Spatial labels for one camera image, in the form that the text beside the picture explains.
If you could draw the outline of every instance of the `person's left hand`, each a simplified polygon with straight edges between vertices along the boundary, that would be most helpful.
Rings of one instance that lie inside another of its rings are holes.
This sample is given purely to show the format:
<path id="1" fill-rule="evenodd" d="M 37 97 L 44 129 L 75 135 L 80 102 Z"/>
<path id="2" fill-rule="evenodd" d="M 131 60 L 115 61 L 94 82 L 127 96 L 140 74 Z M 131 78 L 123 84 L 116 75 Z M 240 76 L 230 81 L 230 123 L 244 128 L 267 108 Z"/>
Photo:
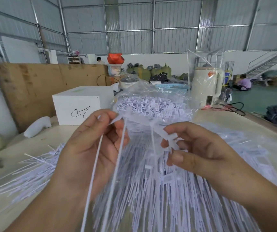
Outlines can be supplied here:
<path id="1" fill-rule="evenodd" d="M 109 125 L 116 116 L 117 113 L 109 109 L 95 111 L 76 129 L 64 146 L 49 183 L 49 187 L 53 188 L 55 192 L 62 192 L 62 198 L 75 198 L 79 201 L 80 206 L 85 206 L 102 134 L 104 135 L 96 166 L 91 200 L 102 191 L 110 179 L 115 168 L 124 127 L 123 120 Z M 123 146 L 128 142 L 129 136 L 126 132 Z"/>

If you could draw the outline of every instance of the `purple shirt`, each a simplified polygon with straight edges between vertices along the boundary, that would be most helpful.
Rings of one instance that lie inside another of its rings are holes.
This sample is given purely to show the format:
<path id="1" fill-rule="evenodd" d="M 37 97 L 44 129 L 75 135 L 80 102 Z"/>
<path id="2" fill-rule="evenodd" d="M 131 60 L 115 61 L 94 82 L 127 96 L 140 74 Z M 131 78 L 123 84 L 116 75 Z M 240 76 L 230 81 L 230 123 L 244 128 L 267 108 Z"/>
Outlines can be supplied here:
<path id="1" fill-rule="evenodd" d="M 239 82 L 237 82 L 236 85 L 242 86 L 241 90 L 247 90 L 252 87 L 252 83 L 249 78 L 244 78 L 244 79 L 240 80 Z"/>

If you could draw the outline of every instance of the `metal stair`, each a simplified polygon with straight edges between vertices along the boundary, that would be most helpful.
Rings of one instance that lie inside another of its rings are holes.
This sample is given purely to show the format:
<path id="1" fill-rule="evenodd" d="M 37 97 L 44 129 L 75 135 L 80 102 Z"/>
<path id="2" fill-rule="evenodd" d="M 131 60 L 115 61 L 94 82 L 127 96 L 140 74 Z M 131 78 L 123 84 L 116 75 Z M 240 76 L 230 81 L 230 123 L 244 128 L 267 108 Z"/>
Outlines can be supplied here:
<path id="1" fill-rule="evenodd" d="M 254 77 L 258 74 L 261 74 L 262 72 L 265 72 L 266 70 L 268 70 L 269 68 L 271 68 L 276 64 L 277 64 L 277 55 L 261 63 L 260 65 L 255 66 L 252 69 L 248 70 L 248 72 L 246 73 L 247 77 Z"/>

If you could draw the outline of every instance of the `red plastic bag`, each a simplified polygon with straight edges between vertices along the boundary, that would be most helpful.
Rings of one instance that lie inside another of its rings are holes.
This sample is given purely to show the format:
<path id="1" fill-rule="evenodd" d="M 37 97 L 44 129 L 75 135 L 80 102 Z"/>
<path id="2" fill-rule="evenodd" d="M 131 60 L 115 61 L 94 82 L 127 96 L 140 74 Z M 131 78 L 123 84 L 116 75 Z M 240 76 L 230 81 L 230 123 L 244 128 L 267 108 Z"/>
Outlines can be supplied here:
<path id="1" fill-rule="evenodd" d="M 109 64 L 123 64 L 125 59 L 121 55 L 121 53 L 109 54 L 107 56 L 107 61 L 109 62 Z"/>

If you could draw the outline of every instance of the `blue plastic basket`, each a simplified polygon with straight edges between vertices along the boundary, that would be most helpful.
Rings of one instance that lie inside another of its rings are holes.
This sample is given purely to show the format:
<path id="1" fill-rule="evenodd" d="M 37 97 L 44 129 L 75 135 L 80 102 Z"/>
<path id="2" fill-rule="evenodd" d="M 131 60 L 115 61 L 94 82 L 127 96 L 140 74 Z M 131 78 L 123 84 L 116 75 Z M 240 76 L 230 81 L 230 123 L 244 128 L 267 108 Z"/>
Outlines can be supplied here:
<path id="1" fill-rule="evenodd" d="M 171 90 L 172 92 L 187 92 L 188 85 L 186 84 L 158 84 L 157 88 Z"/>

